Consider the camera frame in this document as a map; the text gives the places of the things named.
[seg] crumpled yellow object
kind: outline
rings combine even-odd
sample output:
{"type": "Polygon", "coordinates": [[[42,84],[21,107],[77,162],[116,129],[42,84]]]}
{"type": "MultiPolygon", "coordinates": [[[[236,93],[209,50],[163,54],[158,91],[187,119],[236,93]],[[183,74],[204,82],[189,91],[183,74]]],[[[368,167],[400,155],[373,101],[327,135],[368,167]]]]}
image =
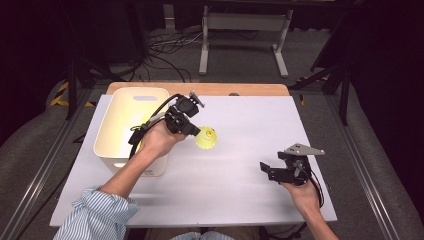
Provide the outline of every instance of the crumpled yellow object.
{"type": "Polygon", "coordinates": [[[218,141],[218,136],[213,128],[200,127],[200,133],[197,134],[194,141],[201,149],[211,149],[218,141]]]}

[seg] beige container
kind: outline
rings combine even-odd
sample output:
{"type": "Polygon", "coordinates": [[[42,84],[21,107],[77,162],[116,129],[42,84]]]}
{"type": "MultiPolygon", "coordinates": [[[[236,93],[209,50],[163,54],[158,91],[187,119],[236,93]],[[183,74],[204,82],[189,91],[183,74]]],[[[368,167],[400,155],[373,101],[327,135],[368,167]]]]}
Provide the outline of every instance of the beige container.
{"type": "MultiPolygon", "coordinates": [[[[145,123],[168,97],[168,91],[162,88],[128,87],[115,91],[94,143],[94,153],[112,172],[116,173],[128,161],[132,148],[128,140],[133,133],[130,129],[145,123]]],[[[163,174],[167,158],[166,155],[157,159],[142,176],[163,174]]]]}

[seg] white table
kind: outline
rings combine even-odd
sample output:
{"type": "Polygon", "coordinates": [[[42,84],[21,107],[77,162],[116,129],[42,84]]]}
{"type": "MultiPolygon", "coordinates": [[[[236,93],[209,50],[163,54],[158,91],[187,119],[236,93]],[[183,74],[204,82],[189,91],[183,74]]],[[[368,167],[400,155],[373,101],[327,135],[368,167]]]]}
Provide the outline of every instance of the white table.
{"type": "MultiPolygon", "coordinates": [[[[111,95],[103,95],[85,141],[66,182],[50,225],[60,226],[83,189],[104,184],[112,172],[94,154],[93,144],[111,95]]],[[[285,167],[277,158],[294,143],[309,145],[292,97],[200,96],[206,104],[192,118],[196,126],[213,127],[218,143],[201,150],[189,136],[169,154],[160,177],[142,177],[130,197],[141,210],[128,227],[273,225],[302,222],[290,195],[268,180],[259,162],[285,167]]],[[[337,220],[321,172],[310,164],[324,192],[325,220],[337,220]]]]}

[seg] person's right arm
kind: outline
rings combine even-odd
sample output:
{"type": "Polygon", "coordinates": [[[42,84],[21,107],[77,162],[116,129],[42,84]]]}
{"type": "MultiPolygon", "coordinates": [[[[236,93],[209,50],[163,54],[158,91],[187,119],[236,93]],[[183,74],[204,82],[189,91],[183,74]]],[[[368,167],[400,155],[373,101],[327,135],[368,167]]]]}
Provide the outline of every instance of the person's right arm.
{"type": "Polygon", "coordinates": [[[294,205],[305,219],[314,239],[339,239],[322,217],[318,195],[311,181],[301,186],[290,183],[281,183],[281,185],[289,191],[294,205]]]}

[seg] striped shirt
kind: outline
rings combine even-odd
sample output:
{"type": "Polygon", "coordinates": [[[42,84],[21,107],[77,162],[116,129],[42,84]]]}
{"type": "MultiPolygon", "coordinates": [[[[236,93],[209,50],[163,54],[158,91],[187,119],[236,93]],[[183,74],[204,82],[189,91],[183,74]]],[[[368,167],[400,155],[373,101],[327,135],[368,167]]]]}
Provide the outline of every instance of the striped shirt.
{"type": "MultiPolygon", "coordinates": [[[[59,228],[54,240],[121,240],[125,224],[140,206],[131,198],[98,191],[100,186],[87,188],[81,198],[72,203],[74,210],[59,228]]],[[[233,240],[217,232],[186,233],[172,240],[233,240]]]]}

